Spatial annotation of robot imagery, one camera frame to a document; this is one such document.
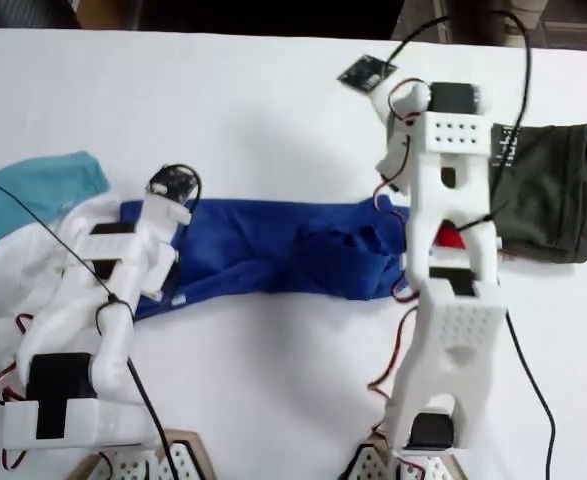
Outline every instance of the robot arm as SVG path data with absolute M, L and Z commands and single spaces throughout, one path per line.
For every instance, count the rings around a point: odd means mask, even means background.
M 148 412 L 127 399 L 122 382 L 133 339 L 132 312 L 141 295 L 162 297 L 177 258 L 171 241 L 190 222 L 185 206 L 197 179 L 181 166 L 151 180 L 135 225 L 93 225 L 72 250 L 93 265 L 100 282 L 69 255 L 59 288 L 38 314 L 17 352 L 26 401 L 5 405 L 7 449 L 101 447 L 156 440 Z M 118 302 L 107 301 L 107 292 Z M 97 353 L 60 353 L 80 330 L 97 327 Z
M 490 213 L 486 105 L 472 85 L 411 80 L 410 93 L 388 106 L 389 84 L 396 82 L 386 80 L 372 94 L 379 117 L 388 122 L 388 153 L 377 170 L 397 190 L 410 192 L 406 274 L 420 292 L 413 342 L 398 368 L 384 429 L 403 453 L 433 456 L 472 442 L 506 306 L 497 284 L 493 222 L 462 232 L 470 268 L 442 268 L 430 259 L 444 220 L 461 227 Z M 444 171 L 453 184 L 444 183 Z M 442 394 L 453 398 L 453 410 L 427 409 Z

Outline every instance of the black wire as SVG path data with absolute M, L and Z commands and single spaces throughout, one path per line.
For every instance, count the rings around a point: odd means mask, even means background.
M 531 369 L 529 365 L 526 363 L 526 359 L 524 358 L 524 353 L 522 353 L 522 348 L 520 347 L 520 342 L 517 339 L 517 335 L 515 333 L 515 328 L 513 327 L 513 322 L 511 321 L 511 314 L 506 312 L 506 324 L 509 327 L 509 332 L 511 334 L 511 338 L 513 339 L 513 345 L 515 346 L 515 351 L 517 352 L 517 356 L 520 359 L 520 363 L 522 364 L 522 368 L 524 368 L 524 372 L 531 382 L 531 386 L 533 390 L 535 390 L 535 395 L 537 395 L 538 400 L 542 404 L 542 408 L 546 413 L 546 416 L 549 418 L 549 423 L 551 424 L 551 438 L 549 439 L 549 446 L 546 450 L 546 466 L 545 466 L 545 478 L 546 480 L 551 480 L 551 458 L 553 456 L 553 445 L 555 444 L 555 419 L 553 418 L 553 413 L 551 413 L 551 409 L 549 408 L 548 403 L 544 399 L 542 395 L 542 391 L 540 387 L 538 387 L 535 378 L 533 377 L 533 373 L 531 373 Z
M 97 453 L 104 459 L 106 465 L 109 467 L 109 478 L 107 480 L 111 480 L 113 478 L 113 463 L 111 462 L 111 459 L 104 452 Z
M 103 303 L 102 305 L 100 305 L 97 308 L 97 310 L 95 310 L 95 326 L 96 326 L 97 331 L 100 334 L 100 336 L 102 336 L 102 330 L 100 329 L 100 322 L 99 322 L 100 312 L 103 309 L 105 309 L 106 307 L 108 307 L 110 305 L 115 305 L 115 304 L 124 305 L 126 308 L 128 308 L 129 314 L 131 315 L 131 321 L 133 321 L 133 309 L 131 308 L 131 305 L 129 305 L 128 302 L 125 302 L 124 300 L 120 300 L 119 298 L 117 298 L 116 295 L 111 294 L 111 295 L 109 295 L 108 300 L 105 303 Z M 169 442 L 166 438 L 166 434 L 164 433 L 164 427 L 162 426 L 162 423 L 160 422 L 160 419 L 157 416 L 157 413 L 155 412 L 155 407 L 153 406 L 151 399 L 149 398 L 148 394 L 146 393 L 146 389 L 144 388 L 144 384 L 142 383 L 142 380 L 140 379 L 140 376 L 137 373 L 137 369 L 135 368 L 135 365 L 133 364 L 133 360 L 131 360 L 131 357 L 127 358 L 126 366 L 129 368 L 129 372 L 131 372 L 131 377 L 133 377 L 133 381 L 135 382 L 135 386 L 137 387 L 138 392 L 140 392 L 140 396 L 142 397 L 142 401 L 144 402 L 146 409 L 149 411 L 149 414 L 151 415 L 151 418 L 153 419 L 153 424 L 155 425 L 155 428 L 157 429 L 157 433 L 160 436 L 160 441 L 162 442 L 162 449 L 164 450 L 164 454 L 166 455 L 167 461 L 169 462 L 169 468 L 171 469 L 171 474 L 173 475 L 173 478 L 175 480 L 178 480 L 179 474 L 177 472 L 177 468 L 175 467 L 175 463 L 173 462 L 173 457 L 171 456 L 171 447 L 170 447 Z
M 40 219 L 38 218 L 38 216 L 37 216 L 35 213 L 33 213 L 33 211 L 32 211 L 32 210 L 31 210 L 29 207 L 27 207 L 27 206 L 24 204 L 24 202 L 22 202 L 22 200 L 20 200 L 19 198 L 17 198 L 15 195 L 13 195 L 11 192 L 9 192 L 7 189 L 5 189 L 4 187 L 2 187 L 1 185 L 0 185 L 0 191 L 1 191 L 1 192 L 4 192 L 6 195 L 8 195 L 9 197 L 11 197 L 13 200 L 15 200 L 15 202 L 17 202 L 17 204 L 18 204 L 20 207 L 22 207 L 22 208 L 23 208 L 23 209 L 26 211 L 26 213 L 28 213 L 28 214 L 29 214 L 31 217 L 33 217 L 33 219 L 34 219 L 34 220 L 35 220 L 37 223 L 39 223 L 40 225 L 42 225 L 42 227 L 44 227 L 44 229 L 45 229 L 47 232 L 49 232 L 49 233 L 51 234 L 51 236 L 52 236 L 52 237 L 53 237 L 55 240 L 57 240 L 57 242 L 58 242 L 60 245 L 62 245 L 62 246 L 63 246 L 63 247 L 64 247 L 64 248 L 65 248 L 65 249 L 66 249 L 66 250 L 67 250 L 67 251 L 68 251 L 68 252 L 69 252 L 71 255 L 73 255 L 73 256 L 76 258 L 76 260 L 77 260 L 78 262 L 80 262 L 82 265 L 84 265 L 84 266 L 86 267 L 86 269 L 87 269 L 89 272 L 91 272 L 91 275 L 93 275 L 93 276 L 95 277 L 95 279 L 96 279 L 96 280 L 97 280 L 97 281 L 100 283 L 100 285 L 101 285 L 101 286 L 104 288 L 104 290 L 106 290 L 106 292 L 107 292 L 109 295 L 112 295 L 112 293 L 113 293 L 113 292 L 111 292 L 111 290 L 109 290 L 109 287 L 107 287 L 107 286 L 106 286 L 106 283 L 104 283 L 104 281 L 103 281 L 103 280 L 102 280 L 102 279 L 101 279 L 101 278 L 100 278 L 100 277 L 97 275 L 97 273 L 95 273 L 95 272 L 93 271 L 93 269 L 92 269 L 91 267 L 89 267 L 89 265 L 88 265 L 88 264 L 87 264 L 87 263 L 86 263 L 84 260 L 82 260 L 82 259 L 80 258 L 80 256 L 79 256 L 77 253 L 75 253 L 75 252 L 73 251 L 73 249 L 72 249 L 71 247 L 69 247 L 69 246 L 68 246 L 66 243 L 64 243 L 64 242 L 62 241 L 62 239 L 60 239 L 60 237 L 58 237 L 58 236 L 55 234 L 55 232 L 53 232 L 53 230 L 51 230 L 51 229 L 48 227 L 48 225 L 47 225 L 46 223 L 44 223 L 42 220 L 40 220 Z
M 531 86 L 532 54 L 531 54 L 531 43 L 529 40 L 529 36 L 526 32 L 526 27 L 524 26 L 522 21 L 516 15 L 514 15 L 513 13 L 508 12 L 506 10 L 486 10 L 486 11 L 480 11 L 478 13 L 485 14 L 485 15 L 497 15 L 497 16 L 505 17 L 505 18 L 512 20 L 515 23 L 515 25 L 517 26 L 518 30 L 520 30 L 520 32 L 522 33 L 522 36 L 524 37 L 524 51 L 525 51 L 525 55 L 526 55 L 526 68 L 524 71 L 524 88 L 523 88 L 523 92 L 522 92 L 522 105 L 520 106 L 520 111 L 518 113 L 517 119 L 515 120 L 515 124 L 513 125 L 513 130 L 511 131 L 511 135 L 509 136 L 509 140 L 508 140 L 506 147 L 502 153 L 502 160 L 500 161 L 500 164 L 498 165 L 498 168 L 497 168 L 497 172 L 495 173 L 495 177 L 493 178 L 493 183 L 490 188 L 490 195 L 491 195 L 490 199 L 491 199 L 491 201 L 493 201 L 493 199 L 495 197 L 495 192 L 497 191 L 497 187 L 498 187 L 500 180 L 502 178 L 502 173 L 504 172 L 504 168 L 506 166 L 509 152 L 513 148 L 513 145 L 515 143 L 515 139 L 517 138 L 517 135 L 519 134 L 520 127 L 522 125 L 522 119 L 524 118 L 524 114 L 526 113 L 526 107 L 528 106 L 529 91 L 530 91 L 530 86 Z M 382 78 L 384 78 L 384 76 L 385 76 L 387 65 L 391 64 L 393 59 L 395 59 L 395 57 L 397 57 L 400 54 L 400 52 L 402 50 L 404 50 L 404 48 L 406 47 L 406 45 L 408 45 L 409 42 L 413 41 L 418 35 L 425 32 L 426 30 L 433 28 L 436 25 L 439 25 L 441 23 L 448 22 L 449 20 L 451 20 L 450 15 L 444 15 L 442 17 L 434 18 L 433 20 L 426 22 L 424 25 L 418 27 L 414 32 L 412 32 L 404 40 L 402 40 L 402 43 L 400 43 L 400 45 L 398 45 L 398 47 L 395 50 L 393 50 L 391 55 L 389 55 L 389 58 L 386 60 L 386 63 L 384 64 L 384 67 L 382 68 Z M 471 224 L 463 225 L 460 227 L 460 229 L 465 230 L 465 229 L 469 228 L 469 226 L 474 226 L 474 225 L 477 225 L 478 223 L 482 223 L 482 222 L 486 222 L 486 221 L 492 221 L 492 220 L 494 220 L 496 213 L 497 212 L 492 212 L 489 215 L 482 217 L 482 219 L 480 219 L 479 221 L 471 222 L 473 225 L 471 225 Z
M 129 309 L 129 313 L 131 314 L 131 321 L 133 321 L 134 316 L 133 316 L 133 310 L 131 309 L 131 306 L 127 302 L 125 302 L 124 300 L 119 299 L 117 297 L 117 295 L 115 295 L 106 286 L 106 284 L 102 281 L 102 279 L 91 269 L 91 267 L 88 266 L 88 264 L 84 260 L 82 260 L 79 257 L 79 255 L 77 253 L 75 253 L 73 251 L 73 249 L 71 247 L 69 247 L 66 243 L 64 243 L 60 239 L 60 237 L 58 237 L 42 220 L 40 220 L 40 218 L 35 213 L 33 213 L 31 211 L 31 209 L 29 209 L 29 207 L 27 207 L 24 204 L 24 202 L 22 202 L 18 197 L 16 197 L 14 194 L 9 192 L 8 190 L 6 190 L 2 186 L 0 186 L 0 191 L 4 192 L 6 195 L 11 197 L 13 200 L 15 200 L 15 202 L 17 202 L 17 204 L 20 205 L 20 207 L 22 207 L 29 215 L 31 215 L 31 217 L 33 217 L 40 225 L 42 225 L 44 227 L 44 229 L 47 232 L 49 232 L 51 234 L 51 236 L 53 238 L 55 238 L 55 240 L 57 240 L 60 245 L 62 245 L 66 250 L 68 250 L 68 252 L 71 255 L 73 255 L 82 265 L 84 265 L 84 267 L 86 267 L 86 269 L 89 272 L 91 272 L 91 274 L 100 283 L 100 285 L 102 287 L 104 287 L 104 290 L 106 290 L 106 292 L 108 293 L 108 299 L 105 303 L 100 305 L 95 311 L 95 326 L 97 327 L 97 331 L 100 335 L 102 335 L 102 331 L 100 330 L 98 316 L 99 316 L 99 313 L 105 307 L 107 307 L 109 305 L 113 305 L 113 304 L 125 305 Z M 155 412 L 155 408 L 153 407 L 153 403 L 151 403 L 151 399 L 149 398 L 148 394 L 146 393 L 146 389 L 144 388 L 144 384 L 142 383 L 142 380 L 140 379 L 140 376 L 137 373 L 135 365 L 133 364 L 133 360 L 131 360 L 130 357 L 127 359 L 126 364 L 129 368 L 129 371 L 131 372 L 131 376 L 133 377 L 133 381 L 135 382 L 135 386 L 137 387 L 138 391 L 140 392 L 140 396 L 142 397 L 142 400 L 144 401 L 144 405 L 146 406 L 146 409 L 149 411 L 149 414 L 151 415 L 151 418 L 153 419 L 153 423 L 155 424 L 155 428 L 157 429 L 158 435 L 160 436 L 160 440 L 162 442 L 162 448 L 164 450 L 164 454 L 166 455 L 168 463 L 169 463 L 169 467 L 171 468 L 171 474 L 173 475 L 173 478 L 175 480 L 178 480 L 179 475 L 177 472 L 177 468 L 175 468 L 175 463 L 173 462 L 173 457 L 171 456 L 171 448 L 169 446 L 168 440 L 167 440 L 166 435 L 164 433 L 164 427 L 162 427 L 162 423 L 160 422 L 160 419 L 158 418 L 157 413 Z
M 137 373 L 135 365 L 133 365 L 133 360 L 131 357 L 126 361 L 126 365 L 129 367 L 129 372 L 131 372 L 131 376 L 133 377 L 133 381 L 135 382 L 135 386 L 140 392 L 142 396 L 142 400 L 144 400 L 144 404 L 148 409 L 149 413 L 151 414 L 151 418 L 153 419 L 153 423 L 155 424 L 155 428 L 157 429 L 157 433 L 160 435 L 160 440 L 162 442 L 162 449 L 164 450 L 164 455 L 166 456 L 167 461 L 169 462 L 169 468 L 171 469 L 171 474 L 173 475 L 174 480 L 178 480 L 180 478 L 179 474 L 177 473 L 177 468 L 175 468 L 175 463 L 173 462 L 173 456 L 171 455 L 171 447 L 169 445 L 169 441 L 166 438 L 164 433 L 164 428 L 162 427 L 162 423 L 160 423 L 160 419 L 155 413 L 155 408 L 153 408 L 153 403 L 151 403 L 151 399 L 149 398 L 146 390 L 144 388 L 144 384 L 140 379 L 140 376 Z

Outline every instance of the white cloth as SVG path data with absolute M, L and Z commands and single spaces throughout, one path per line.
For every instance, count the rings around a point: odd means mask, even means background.
M 117 221 L 120 201 L 108 192 L 87 200 L 50 225 L 65 243 L 94 223 Z M 59 284 L 67 250 L 38 223 L 0 240 L 0 367 L 12 361 L 20 341 L 19 313 L 37 314 Z

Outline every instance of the blue fabric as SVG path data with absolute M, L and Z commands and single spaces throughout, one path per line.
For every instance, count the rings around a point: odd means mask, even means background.
M 395 208 L 385 196 L 379 203 L 383 211 Z M 139 201 L 122 204 L 121 221 L 135 222 L 140 208 Z M 371 199 L 349 205 L 202 200 L 180 249 L 177 293 L 186 304 L 143 297 L 136 317 L 249 292 L 386 297 L 401 274 L 404 241 L 399 219 L 377 212 Z
M 0 170 L 0 185 L 45 223 L 109 189 L 98 161 L 86 152 L 23 160 Z M 0 239 L 33 218 L 0 191 Z

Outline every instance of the green bag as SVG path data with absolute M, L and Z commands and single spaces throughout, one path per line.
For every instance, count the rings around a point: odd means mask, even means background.
M 491 182 L 510 132 L 504 125 L 493 127 Z M 495 224 L 504 252 L 555 263 L 586 262 L 587 125 L 521 128 L 491 209 L 499 209 Z

